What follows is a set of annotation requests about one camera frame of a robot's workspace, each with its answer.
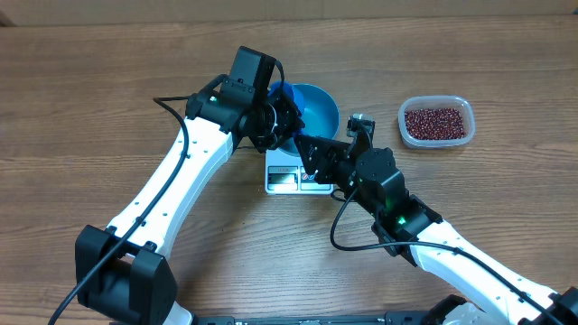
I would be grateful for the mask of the blue plastic measuring scoop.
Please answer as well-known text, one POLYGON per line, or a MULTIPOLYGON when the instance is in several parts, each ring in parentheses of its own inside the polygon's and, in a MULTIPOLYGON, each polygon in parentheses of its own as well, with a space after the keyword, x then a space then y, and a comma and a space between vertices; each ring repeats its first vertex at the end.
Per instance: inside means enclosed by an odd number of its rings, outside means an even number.
POLYGON ((295 137, 304 127, 304 97, 293 84, 278 81, 271 85, 266 103, 274 110, 276 135, 295 137))

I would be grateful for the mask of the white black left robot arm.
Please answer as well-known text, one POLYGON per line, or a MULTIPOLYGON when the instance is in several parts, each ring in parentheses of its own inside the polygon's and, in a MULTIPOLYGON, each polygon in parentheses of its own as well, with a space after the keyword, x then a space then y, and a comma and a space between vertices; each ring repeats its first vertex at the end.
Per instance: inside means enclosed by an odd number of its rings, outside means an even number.
POLYGON ((179 134, 145 186, 105 228, 87 226, 75 243, 79 304, 121 324, 194 323, 176 301, 168 263, 184 220, 242 138, 263 153, 304 126, 303 100, 282 81, 256 88, 219 75, 183 100, 179 134))

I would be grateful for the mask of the white digital kitchen scale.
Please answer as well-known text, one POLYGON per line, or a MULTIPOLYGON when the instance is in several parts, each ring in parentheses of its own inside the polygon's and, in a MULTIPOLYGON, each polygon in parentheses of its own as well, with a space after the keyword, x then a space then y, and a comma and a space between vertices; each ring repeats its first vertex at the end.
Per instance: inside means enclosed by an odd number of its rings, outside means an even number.
POLYGON ((333 186, 317 183, 299 155, 277 149, 266 152, 265 190, 274 195, 329 195, 333 186))

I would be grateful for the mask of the red beans in container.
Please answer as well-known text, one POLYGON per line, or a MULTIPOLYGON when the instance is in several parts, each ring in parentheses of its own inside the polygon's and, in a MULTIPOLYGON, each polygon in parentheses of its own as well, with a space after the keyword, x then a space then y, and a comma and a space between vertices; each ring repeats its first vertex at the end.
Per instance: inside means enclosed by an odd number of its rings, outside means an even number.
POLYGON ((455 108, 405 111, 407 132, 417 140, 454 140, 466 136, 461 113, 455 108))

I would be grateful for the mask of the teal plastic bowl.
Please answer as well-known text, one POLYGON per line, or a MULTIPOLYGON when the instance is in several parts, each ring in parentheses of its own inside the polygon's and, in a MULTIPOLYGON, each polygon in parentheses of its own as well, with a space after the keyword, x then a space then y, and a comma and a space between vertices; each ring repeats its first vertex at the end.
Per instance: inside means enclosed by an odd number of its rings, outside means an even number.
POLYGON ((284 93, 302 113, 304 128, 299 133, 333 139, 339 130, 340 111, 323 88, 306 83, 284 83, 284 93))

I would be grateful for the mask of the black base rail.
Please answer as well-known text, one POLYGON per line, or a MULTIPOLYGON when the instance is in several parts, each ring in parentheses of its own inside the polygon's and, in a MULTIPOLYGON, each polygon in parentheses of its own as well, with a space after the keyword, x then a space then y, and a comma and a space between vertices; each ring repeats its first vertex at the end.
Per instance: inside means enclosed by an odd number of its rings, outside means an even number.
POLYGON ((412 325, 428 311, 387 311, 379 315, 234 318, 193 316, 193 325, 412 325))

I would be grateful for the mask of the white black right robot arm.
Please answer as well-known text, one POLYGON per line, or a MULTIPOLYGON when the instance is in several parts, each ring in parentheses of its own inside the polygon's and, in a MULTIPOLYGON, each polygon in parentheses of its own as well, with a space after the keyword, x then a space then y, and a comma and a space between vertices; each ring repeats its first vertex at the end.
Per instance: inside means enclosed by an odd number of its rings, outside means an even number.
POLYGON ((558 293, 534 283, 468 242, 409 192, 391 149, 374 147, 364 134, 355 135, 351 143, 297 135, 295 146, 316 182, 338 185, 347 203, 356 202, 373 217, 378 242, 370 249, 401 255, 461 293, 430 321, 463 321, 466 308, 476 307, 474 324, 577 322, 576 288, 558 293))

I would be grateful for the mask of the clear plastic bean container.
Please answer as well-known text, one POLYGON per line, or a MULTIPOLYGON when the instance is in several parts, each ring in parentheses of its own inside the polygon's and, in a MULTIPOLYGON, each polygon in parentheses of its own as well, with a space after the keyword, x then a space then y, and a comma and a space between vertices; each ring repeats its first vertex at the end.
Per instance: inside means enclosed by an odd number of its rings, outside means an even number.
POLYGON ((450 95, 411 97, 398 111, 398 124, 402 140, 407 147, 419 149, 449 148, 466 145, 476 131, 475 118, 471 104, 464 98, 450 95), (455 108, 463 117, 466 136, 454 140, 417 140, 406 130, 405 111, 418 109, 455 108))

